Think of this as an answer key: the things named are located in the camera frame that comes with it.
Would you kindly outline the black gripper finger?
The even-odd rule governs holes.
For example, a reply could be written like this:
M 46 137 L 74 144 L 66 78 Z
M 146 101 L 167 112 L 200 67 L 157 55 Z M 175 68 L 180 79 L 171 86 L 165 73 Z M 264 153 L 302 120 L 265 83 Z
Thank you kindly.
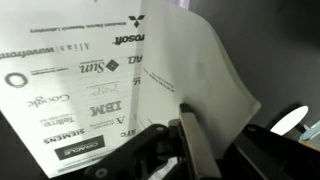
M 219 180 L 222 175 L 191 107 L 182 103 L 180 120 L 188 146 L 194 180 Z

